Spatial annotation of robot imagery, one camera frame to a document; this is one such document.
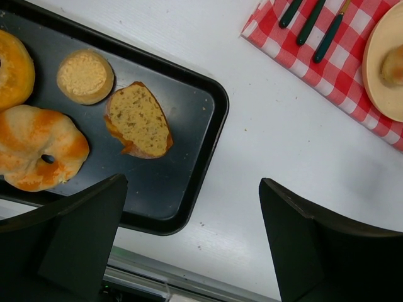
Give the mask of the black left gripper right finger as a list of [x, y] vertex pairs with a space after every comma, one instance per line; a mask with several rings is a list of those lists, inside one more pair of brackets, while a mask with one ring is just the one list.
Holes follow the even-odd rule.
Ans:
[[264, 178], [259, 199], [282, 301], [401, 301], [402, 234]]

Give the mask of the small bread roll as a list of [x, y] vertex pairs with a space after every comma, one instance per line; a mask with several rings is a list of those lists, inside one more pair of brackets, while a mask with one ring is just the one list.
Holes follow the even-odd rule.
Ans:
[[402, 86], [402, 45], [392, 49], [381, 68], [381, 76], [391, 85]]

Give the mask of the twisted orange white pastry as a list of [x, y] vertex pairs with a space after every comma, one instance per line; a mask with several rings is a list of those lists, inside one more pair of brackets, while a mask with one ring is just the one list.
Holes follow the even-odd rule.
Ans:
[[67, 182], [88, 155], [86, 137], [58, 111], [19, 105], [1, 113], [1, 175], [20, 190]]

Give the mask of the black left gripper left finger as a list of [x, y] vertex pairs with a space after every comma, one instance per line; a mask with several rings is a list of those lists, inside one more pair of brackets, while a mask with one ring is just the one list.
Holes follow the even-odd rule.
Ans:
[[1, 220], [1, 301], [96, 301], [126, 195], [115, 174]]

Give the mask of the sliced bread piece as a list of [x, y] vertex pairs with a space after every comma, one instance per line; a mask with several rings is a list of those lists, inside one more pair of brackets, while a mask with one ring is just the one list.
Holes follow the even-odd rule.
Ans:
[[114, 92], [105, 108], [106, 128], [123, 145], [122, 154], [158, 159], [173, 146], [173, 136], [156, 97], [142, 82]]

